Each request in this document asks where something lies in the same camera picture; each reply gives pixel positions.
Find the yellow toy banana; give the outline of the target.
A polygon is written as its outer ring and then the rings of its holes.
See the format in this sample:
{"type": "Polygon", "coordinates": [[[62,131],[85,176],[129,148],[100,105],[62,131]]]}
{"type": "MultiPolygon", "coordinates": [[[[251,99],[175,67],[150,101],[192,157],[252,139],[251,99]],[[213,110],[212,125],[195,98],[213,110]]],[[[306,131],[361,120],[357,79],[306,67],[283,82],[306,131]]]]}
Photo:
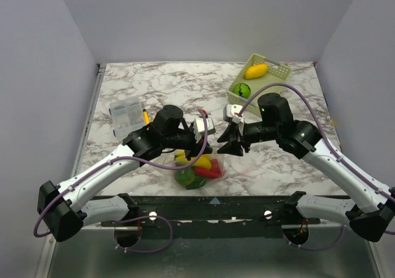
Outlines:
{"type": "MultiPolygon", "coordinates": [[[[185,155],[185,151],[184,150],[177,150],[175,152],[175,163],[177,165],[187,165],[190,164],[191,161],[193,161],[195,158],[191,158],[190,160],[186,159],[186,155],[185,155]]],[[[212,164],[211,164],[211,159],[212,157],[210,155],[201,155],[199,157],[199,159],[197,159],[195,161],[195,163],[193,164],[194,167],[200,167],[200,168],[204,168],[207,170],[210,170],[212,168],[212,164]]]]}

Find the clear zip top bag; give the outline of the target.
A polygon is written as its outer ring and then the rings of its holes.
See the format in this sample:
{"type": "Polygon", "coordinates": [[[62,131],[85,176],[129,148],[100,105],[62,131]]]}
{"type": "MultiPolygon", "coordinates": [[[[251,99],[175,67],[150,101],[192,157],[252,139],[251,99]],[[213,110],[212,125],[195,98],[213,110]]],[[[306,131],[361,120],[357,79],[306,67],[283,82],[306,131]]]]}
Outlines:
{"type": "Polygon", "coordinates": [[[182,170],[165,170],[166,177],[185,190],[201,189],[226,176],[225,156],[203,154],[193,165],[182,170]]]}

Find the red toy chili pepper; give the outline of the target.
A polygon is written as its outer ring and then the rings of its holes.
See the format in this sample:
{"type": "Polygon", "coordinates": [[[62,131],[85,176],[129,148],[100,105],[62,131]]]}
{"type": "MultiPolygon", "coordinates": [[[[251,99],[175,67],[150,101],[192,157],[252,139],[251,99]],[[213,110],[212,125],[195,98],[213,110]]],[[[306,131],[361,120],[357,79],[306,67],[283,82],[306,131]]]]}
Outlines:
{"type": "Polygon", "coordinates": [[[209,170],[203,167],[195,167],[194,172],[198,176],[209,179],[217,179],[223,176],[223,172],[219,165],[212,165],[212,168],[209,170]]]}

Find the green toy bell pepper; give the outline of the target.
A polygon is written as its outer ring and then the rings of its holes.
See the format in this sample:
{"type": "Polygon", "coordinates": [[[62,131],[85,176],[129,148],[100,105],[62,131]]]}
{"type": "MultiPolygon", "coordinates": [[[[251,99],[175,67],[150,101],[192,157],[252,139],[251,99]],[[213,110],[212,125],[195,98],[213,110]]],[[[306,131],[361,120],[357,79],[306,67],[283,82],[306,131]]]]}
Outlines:
{"type": "Polygon", "coordinates": [[[175,182],[186,190],[200,189],[206,185],[207,179],[197,175],[193,168],[177,170],[173,173],[175,182]]]}

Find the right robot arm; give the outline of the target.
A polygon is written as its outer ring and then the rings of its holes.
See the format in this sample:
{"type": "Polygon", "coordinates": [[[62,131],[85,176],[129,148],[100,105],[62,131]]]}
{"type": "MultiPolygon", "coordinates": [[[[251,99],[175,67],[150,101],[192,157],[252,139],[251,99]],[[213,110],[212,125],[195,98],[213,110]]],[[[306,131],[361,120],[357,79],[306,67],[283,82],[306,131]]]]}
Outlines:
{"type": "Polygon", "coordinates": [[[219,153],[243,156],[251,144],[275,141],[279,148],[321,171],[348,194],[347,199],[317,197],[295,192],[284,204],[285,219],[324,219],[349,226],[359,237],[378,242],[394,218],[394,190],[360,169],[316,126],[294,119],[288,101],[277,93],[259,97],[262,120],[245,123],[240,105],[228,104],[223,119],[228,122],[218,139],[219,153]]]}

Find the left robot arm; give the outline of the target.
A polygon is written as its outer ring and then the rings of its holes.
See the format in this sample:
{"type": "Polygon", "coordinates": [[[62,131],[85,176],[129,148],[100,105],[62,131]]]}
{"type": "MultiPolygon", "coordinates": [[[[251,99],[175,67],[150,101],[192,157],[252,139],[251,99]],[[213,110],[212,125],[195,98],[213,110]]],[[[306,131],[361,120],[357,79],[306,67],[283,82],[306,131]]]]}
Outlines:
{"type": "Polygon", "coordinates": [[[187,125],[180,108],[166,105],[151,123],[130,132],[108,156],[86,171],[59,184],[51,181],[42,184],[38,192],[39,218],[33,235],[42,236],[38,232],[40,223],[45,223],[49,234],[58,242],[70,239],[90,224],[106,221],[124,226],[133,224],[137,206],[129,196],[117,195],[104,200],[95,200],[95,196],[143,165],[159,168],[153,160],[161,156],[164,149],[184,150],[192,161],[212,153],[207,140],[215,132],[214,123],[204,110],[199,113],[201,115],[187,125]]]}

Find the yellow toy lemon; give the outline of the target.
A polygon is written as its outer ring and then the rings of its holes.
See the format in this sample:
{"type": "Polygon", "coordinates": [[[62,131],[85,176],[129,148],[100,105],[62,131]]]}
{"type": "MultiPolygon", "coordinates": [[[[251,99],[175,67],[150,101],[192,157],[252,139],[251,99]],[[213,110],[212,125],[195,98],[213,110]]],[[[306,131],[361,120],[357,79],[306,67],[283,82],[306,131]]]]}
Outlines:
{"type": "Polygon", "coordinates": [[[260,78],[264,76],[267,73],[267,71],[268,71],[268,65],[266,63],[253,65],[245,71],[243,78],[245,80],[260,78]]]}

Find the cream plastic basket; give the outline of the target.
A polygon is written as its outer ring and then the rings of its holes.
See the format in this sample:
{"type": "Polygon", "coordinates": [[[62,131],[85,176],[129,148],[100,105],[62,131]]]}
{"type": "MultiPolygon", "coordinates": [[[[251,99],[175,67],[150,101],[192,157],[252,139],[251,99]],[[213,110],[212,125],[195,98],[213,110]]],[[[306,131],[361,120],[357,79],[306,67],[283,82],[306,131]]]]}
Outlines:
{"type": "Polygon", "coordinates": [[[242,69],[237,74],[232,84],[229,86],[227,90],[227,101],[229,104],[244,105],[245,102],[248,100],[248,98],[250,98],[262,87],[272,83],[286,83],[286,80],[288,79],[290,74],[291,74],[291,68],[288,67],[287,65],[274,62],[260,54],[253,54],[250,56],[248,61],[244,64],[242,69]],[[266,63],[268,65],[267,73],[260,78],[245,80],[243,78],[245,71],[249,67],[260,63],[266,63]],[[237,96],[236,94],[233,93],[234,86],[239,83],[245,83],[250,87],[251,95],[247,99],[237,96]]]}

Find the clear plastic screw box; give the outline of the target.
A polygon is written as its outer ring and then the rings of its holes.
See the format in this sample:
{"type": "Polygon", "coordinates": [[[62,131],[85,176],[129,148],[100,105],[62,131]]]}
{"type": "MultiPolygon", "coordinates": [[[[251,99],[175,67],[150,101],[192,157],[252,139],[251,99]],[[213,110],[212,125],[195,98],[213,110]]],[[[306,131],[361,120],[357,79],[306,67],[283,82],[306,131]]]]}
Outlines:
{"type": "Polygon", "coordinates": [[[143,103],[135,96],[110,103],[109,113],[112,117],[113,134],[119,142],[146,125],[143,103]]]}

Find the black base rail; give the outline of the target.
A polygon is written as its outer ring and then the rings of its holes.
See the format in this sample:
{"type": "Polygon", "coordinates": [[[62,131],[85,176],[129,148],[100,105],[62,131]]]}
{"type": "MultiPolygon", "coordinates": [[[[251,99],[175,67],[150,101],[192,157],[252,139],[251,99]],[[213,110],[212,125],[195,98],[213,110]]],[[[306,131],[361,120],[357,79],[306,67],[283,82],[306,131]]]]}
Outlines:
{"type": "Polygon", "coordinates": [[[280,238],[283,227],[299,229],[306,220],[293,196],[133,196],[126,224],[103,222],[122,243],[148,240],[280,238]]]}

